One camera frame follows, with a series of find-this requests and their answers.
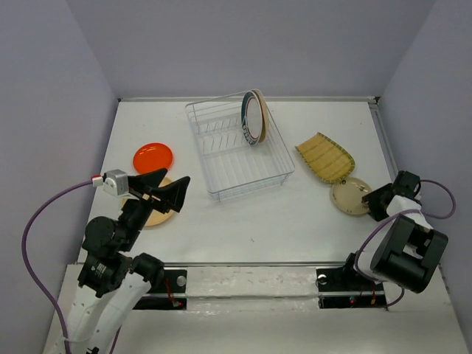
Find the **tan round plate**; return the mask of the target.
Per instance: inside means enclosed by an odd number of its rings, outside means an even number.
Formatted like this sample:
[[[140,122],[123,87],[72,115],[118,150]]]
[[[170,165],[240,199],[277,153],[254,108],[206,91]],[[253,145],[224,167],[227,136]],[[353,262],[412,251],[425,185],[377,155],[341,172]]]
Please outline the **tan round plate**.
[[[165,185],[167,185],[167,184],[170,184],[171,182],[172,182],[172,181],[171,181],[169,178],[167,178],[167,177],[165,176],[165,179],[161,182],[160,186],[163,187],[163,186],[165,186]],[[156,191],[157,191],[157,189],[154,189],[154,190],[152,191],[152,195],[143,195],[143,196],[142,196],[141,198],[139,198],[139,199],[154,198],[154,192],[156,192]],[[174,213],[174,211],[172,211],[172,210],[170,210],[170,211],[168,212],[168,214],[171,214],[171,215],[172,215],[173,213]],[[163,223],[164,221],[166,221],[168,218],[169,218],[169,217],[167,216],[167,214],[166,214],[166,215],[152,214],[152,216],[148,219],[148,222],[146,223],[145,226],[155,226],[155,225],[159,225],[160,223]]]

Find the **small cream plate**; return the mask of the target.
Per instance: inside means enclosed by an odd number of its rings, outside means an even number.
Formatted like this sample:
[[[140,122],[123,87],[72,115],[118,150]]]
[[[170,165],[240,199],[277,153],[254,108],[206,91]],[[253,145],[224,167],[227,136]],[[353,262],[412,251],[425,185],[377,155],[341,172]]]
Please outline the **small cream plate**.
[[[369,207],[362,201],[372,192],[372,188],[356,177],[346,177],[332,184],[330,195],[335,206],[342,212],[361,216],[369,212]]]

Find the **white plate with green rim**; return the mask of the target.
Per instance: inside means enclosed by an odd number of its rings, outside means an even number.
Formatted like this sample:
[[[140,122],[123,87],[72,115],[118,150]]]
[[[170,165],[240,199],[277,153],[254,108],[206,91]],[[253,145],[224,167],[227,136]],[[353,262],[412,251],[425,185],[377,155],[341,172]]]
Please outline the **white plate with green rim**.
[[[249,145],[262,141],[264,131],[263,110],[254,91],[247,91],[241,105],[241,126],[243,135]]]

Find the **beige plate with leaf design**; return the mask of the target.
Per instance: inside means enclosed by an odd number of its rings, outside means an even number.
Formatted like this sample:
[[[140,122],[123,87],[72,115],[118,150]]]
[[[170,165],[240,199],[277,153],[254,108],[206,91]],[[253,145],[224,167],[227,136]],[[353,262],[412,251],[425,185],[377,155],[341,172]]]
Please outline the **beige plate with leaf design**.
[[[259,104],[260,104],[260,108],[261,108],[261,114],[262,114],[262,118],[263,118],[263,128],[262,128],[262,132],[261,132],[260,138],[259,138],[259,143],[262,143],[266,140],[268,129],[269,129],[269,126],[270,126],[269,110],[268,110],[268,106],[266,104],[266,100],[265,100],[262,92],[259,89],[253,89],[252,91],[254,92],[255,96],[259,100]]]

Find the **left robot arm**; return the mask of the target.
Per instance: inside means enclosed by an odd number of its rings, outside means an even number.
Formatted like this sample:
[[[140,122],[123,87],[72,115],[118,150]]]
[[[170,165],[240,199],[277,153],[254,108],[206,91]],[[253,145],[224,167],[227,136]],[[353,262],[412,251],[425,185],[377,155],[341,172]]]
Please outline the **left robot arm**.
[[[77,278],[77,290],[68,316],[60,316],[62,334],[51,353],[104,353],[128,314],[148,292],[162,286],[164,263],[141,253],[129,257],[152,212],[180,212],[190,177],[163,185],[167,169],[130,176],[109,170],[91,178],[93,187],[125,204],[117,219],[91,219],[84,232],[86,259]]]

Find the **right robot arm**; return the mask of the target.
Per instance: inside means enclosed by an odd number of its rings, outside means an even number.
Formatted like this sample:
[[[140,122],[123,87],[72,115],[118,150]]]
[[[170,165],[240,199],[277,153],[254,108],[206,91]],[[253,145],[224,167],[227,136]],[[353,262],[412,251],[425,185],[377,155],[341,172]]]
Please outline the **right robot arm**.
[[[423,292],[448,245],[448,236],[426,220],[418,198],[419,176],[400,171],[392,183],[362,198],[368,214],[379,222],[349,255],[339,272],[345,288],[356,289],[366,280],[392,282],[403,290]]]

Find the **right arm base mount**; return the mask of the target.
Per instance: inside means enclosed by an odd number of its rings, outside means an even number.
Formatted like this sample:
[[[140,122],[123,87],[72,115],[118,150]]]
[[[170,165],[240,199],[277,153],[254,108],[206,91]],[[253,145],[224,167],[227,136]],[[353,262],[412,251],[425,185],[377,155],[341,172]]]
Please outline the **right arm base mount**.
[[[318,268],[316,287],[320,309],[385,308],[384,286],[349,269]]]

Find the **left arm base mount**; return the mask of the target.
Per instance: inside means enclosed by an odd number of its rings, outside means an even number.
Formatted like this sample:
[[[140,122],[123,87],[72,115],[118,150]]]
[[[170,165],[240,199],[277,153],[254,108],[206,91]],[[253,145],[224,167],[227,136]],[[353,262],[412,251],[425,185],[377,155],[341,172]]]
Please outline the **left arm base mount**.
[[[134,306],[134,310],[186,310],[187,270],[169,268],[164,278],[152,287]]]

